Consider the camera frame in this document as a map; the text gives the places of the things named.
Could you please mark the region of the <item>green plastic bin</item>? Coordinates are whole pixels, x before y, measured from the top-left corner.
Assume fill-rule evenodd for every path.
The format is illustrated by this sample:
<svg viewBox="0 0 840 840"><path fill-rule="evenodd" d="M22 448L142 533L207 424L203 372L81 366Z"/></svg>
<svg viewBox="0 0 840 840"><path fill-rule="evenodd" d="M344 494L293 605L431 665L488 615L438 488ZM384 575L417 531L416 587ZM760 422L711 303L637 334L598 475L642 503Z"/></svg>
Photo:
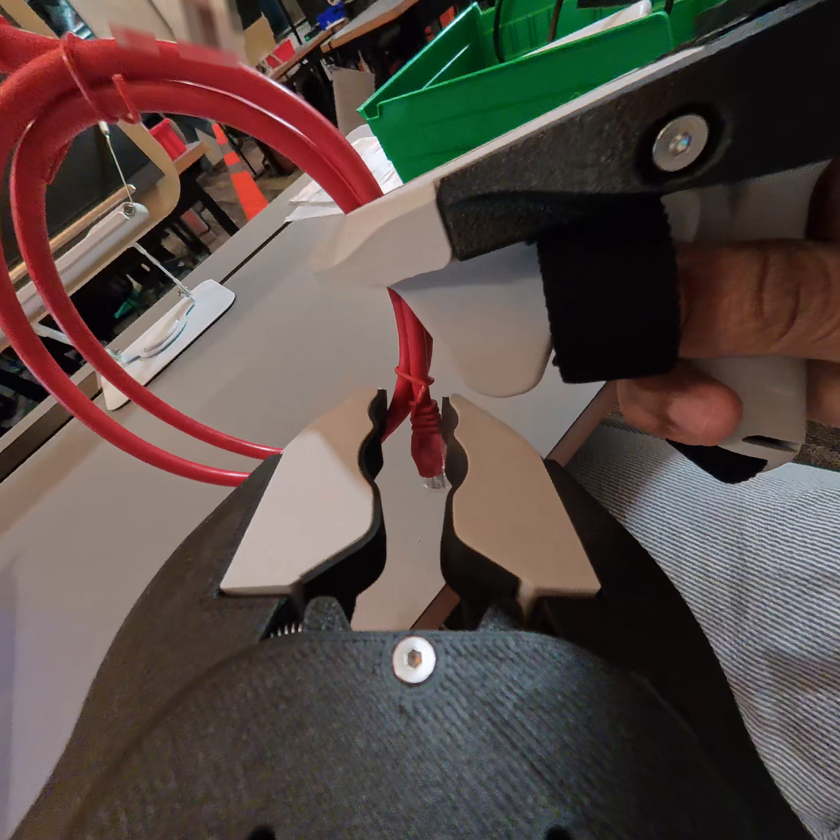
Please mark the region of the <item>green plastic bin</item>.
<svg viewBox="0 0 840 840"><path fill-rule="evenodd" d="M722 5L473 3L360 114L407 182L692 42Z"/></svg>

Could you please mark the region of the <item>person's right hand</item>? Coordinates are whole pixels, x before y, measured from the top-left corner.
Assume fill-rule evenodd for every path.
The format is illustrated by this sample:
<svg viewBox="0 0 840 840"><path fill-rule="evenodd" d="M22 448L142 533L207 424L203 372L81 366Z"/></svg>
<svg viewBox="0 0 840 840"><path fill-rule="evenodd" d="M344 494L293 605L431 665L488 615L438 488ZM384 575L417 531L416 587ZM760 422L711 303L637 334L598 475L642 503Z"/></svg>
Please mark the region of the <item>person's right hand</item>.
<svg viewBox="0 0 840 840"><path fill-rule="evenodd" d="M678 252L682 361L616 384L625 420L682 445L719 445L742 420L737 394L691 360L782 356L807 361L807 412L839 425L839 170L816 184L809 238L688 245Z"/></svg>

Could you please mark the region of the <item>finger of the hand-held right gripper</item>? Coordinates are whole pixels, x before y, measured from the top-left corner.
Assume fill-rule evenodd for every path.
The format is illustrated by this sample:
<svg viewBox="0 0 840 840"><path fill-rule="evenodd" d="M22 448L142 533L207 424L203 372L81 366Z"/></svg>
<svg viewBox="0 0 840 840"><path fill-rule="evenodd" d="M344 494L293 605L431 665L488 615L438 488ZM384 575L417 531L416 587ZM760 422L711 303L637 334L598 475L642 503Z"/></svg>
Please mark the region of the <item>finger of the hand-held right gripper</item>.
<svg viewBox="0 0 840 840"><path fill-rule="evenodd" d="M334 285L374 288L445 268L454 252L437 188L434 178L419 177L334 217L311 252L314 275Z"/></svg>

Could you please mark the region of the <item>printed paper sheets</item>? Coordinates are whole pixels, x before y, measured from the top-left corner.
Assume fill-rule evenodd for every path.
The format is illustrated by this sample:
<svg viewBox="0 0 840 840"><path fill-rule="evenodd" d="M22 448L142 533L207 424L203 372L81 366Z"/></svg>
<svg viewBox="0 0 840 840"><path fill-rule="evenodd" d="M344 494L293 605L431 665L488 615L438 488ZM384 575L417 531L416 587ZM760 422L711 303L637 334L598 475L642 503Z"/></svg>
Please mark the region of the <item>printed paper sheets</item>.
<svg viewBox="0 0 840 840"><path fill-rule="evenodd" d="M358 128L350 133L350 141L362 161L368 166L384 194L403 185L401 176L387 157L378 139L367 129ZM316 182L304 185L289 201L288 222L341 215L343 212L331 196Z"/></svg>

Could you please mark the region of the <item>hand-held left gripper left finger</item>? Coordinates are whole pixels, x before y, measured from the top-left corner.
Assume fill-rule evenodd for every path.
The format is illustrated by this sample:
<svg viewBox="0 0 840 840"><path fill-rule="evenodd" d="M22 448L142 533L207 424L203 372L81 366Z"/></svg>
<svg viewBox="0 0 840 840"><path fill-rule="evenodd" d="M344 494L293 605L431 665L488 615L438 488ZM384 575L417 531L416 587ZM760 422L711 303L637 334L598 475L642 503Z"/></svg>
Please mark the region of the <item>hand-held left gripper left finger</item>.
<svg viewBox="0 0 840 840"><path fill-rule="evenodd" d="M285 447L221 581L226 595L327 595L352 617L385 567L384 390L362 387Z"/></svg>

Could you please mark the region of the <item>orange traffic cone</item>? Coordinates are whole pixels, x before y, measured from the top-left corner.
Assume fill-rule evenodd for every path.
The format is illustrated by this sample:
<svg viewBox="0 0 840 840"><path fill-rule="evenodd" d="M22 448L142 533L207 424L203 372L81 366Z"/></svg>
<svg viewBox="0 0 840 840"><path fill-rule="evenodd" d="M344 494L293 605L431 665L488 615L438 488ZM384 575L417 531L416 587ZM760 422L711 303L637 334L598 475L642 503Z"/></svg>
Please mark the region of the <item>orange traffic cone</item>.
<svg viewBox="0 0 840 840"><path fill-rule="evenodd" d="M218 122L212 122L212 128L238 202L246 221L250 222L268 207L269 202L260 191L249 163L235 147L224 126Z"/></svg>

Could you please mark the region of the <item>person's striped trousers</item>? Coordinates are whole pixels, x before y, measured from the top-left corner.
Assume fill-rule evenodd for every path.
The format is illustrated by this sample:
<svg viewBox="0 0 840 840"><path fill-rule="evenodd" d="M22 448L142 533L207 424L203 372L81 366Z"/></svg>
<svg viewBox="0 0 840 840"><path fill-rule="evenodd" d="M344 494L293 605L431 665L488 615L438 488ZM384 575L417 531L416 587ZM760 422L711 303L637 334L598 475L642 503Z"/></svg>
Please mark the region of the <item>person's striped trousers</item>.
<svg viewBox="0 0 840 840"><path fill-rule="evenodd" d="M725 485L665 441L612 426L568 470L687 601L804 827L838 838L838 472L789 464Z"/></svg>

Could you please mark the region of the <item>white waste bin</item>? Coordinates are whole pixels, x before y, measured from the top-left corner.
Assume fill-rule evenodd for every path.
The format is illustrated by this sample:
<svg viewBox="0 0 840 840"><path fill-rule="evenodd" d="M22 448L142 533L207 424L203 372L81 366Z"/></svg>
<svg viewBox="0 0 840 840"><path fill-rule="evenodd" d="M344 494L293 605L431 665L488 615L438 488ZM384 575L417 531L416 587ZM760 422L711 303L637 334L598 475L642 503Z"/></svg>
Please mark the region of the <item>white waste bin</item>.
<svg viewBox="0 0 840 840"><path fill-rule="evenodd" d="M365 70L335 67L331 70L338 130L347 136L365 124L359 109L375 93L375 75Z"/></svg>

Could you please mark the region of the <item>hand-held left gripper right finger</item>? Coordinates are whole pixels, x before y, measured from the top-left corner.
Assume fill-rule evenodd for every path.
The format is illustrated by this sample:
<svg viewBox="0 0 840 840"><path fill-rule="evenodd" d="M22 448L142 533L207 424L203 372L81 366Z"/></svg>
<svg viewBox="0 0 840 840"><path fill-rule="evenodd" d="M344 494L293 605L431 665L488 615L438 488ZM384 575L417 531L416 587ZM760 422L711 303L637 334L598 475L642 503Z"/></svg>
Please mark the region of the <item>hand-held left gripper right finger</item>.
<svg viewBox="0 0 840 840"><path fill-rule="evenodd" d="M444 580L477 609L591 598L602 588L539 451L519 432L455 394L444 399L450 484L440 542Z"/></svg>

